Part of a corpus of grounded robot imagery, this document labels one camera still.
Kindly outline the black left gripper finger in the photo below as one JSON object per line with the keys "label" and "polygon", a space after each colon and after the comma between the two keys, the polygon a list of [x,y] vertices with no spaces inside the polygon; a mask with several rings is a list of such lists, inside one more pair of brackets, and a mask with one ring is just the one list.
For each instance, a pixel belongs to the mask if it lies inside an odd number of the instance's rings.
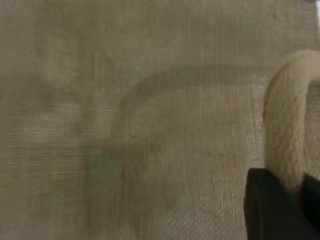
{"label": "black left gripper finger", "polygon": [[314,228],[320,232],[320,181],[311,175],[304,176],[302,184],[303,213]]}
{"label": "black left gripper finger", "polygon": [[249,240],[306,240],[304,218],[276,176],[264,168],[247,173],[244,217]]}

